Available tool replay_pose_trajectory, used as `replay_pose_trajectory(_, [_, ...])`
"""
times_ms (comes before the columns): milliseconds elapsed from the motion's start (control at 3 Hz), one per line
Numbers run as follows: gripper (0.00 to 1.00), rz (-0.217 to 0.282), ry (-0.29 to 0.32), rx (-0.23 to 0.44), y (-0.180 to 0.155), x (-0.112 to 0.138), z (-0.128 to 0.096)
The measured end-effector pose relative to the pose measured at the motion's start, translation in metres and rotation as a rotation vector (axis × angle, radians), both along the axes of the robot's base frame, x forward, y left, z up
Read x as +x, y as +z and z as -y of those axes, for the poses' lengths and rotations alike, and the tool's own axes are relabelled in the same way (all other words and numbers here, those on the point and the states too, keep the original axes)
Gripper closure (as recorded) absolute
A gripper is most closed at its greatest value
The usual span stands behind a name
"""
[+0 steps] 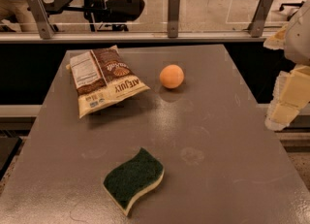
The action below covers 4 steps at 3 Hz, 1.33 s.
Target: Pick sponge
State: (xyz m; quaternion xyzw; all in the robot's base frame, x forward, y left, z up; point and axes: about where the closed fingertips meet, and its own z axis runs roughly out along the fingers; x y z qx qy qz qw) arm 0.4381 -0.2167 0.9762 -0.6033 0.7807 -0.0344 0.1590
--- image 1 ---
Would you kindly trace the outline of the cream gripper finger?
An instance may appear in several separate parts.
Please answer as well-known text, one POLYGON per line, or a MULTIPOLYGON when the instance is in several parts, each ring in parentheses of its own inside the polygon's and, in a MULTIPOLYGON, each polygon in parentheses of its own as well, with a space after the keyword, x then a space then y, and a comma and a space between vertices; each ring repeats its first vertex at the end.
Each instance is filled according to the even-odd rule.
POLYGON ((275 34, 271 35, 263 42, 263 46, 272 50, 283 49, 287 27, 287 24, 283 25, 275 34))
POLYGON ((281 131, 310 102, 310 67, 296 65, 289 72, 281 71, 272 96, 264 123, 269 130, 281 131))

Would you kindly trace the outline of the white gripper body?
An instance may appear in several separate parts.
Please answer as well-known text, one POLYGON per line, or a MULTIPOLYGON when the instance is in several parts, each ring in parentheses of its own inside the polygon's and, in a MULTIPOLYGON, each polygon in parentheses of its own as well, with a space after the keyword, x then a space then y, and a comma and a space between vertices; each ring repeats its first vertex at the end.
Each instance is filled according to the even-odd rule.
POLYGON ((310 0, 289 21, 284 53, 287 59, 296 64, 310 65, 310 0))

